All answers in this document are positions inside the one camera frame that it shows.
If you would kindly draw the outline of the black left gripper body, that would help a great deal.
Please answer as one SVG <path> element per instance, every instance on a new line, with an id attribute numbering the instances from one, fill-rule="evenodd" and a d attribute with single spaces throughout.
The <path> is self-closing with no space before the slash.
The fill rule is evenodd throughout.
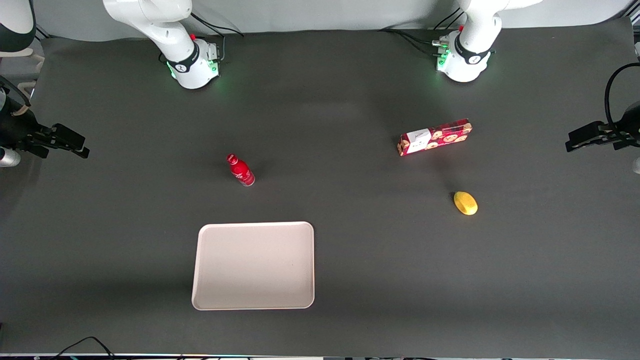
<path id="1" fill-rule="evenodd" d="M 640 147 L 640 102 L 629 105 L 618 121 L 613 121 L 611 111 L 606 108 L 606 120 L 614 134 L 614 150 Z"/>

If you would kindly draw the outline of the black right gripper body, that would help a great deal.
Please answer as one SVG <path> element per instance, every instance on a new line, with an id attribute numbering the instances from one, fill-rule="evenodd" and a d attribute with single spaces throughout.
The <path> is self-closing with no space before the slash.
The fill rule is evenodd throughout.
<path id="1" fill-rule="evenodd" d="M 26 105 L 4 104 L 0 112 L 0 145 L 14 151 L 48 157 L 53 148 L 50 128 L 38 123 Z"/>

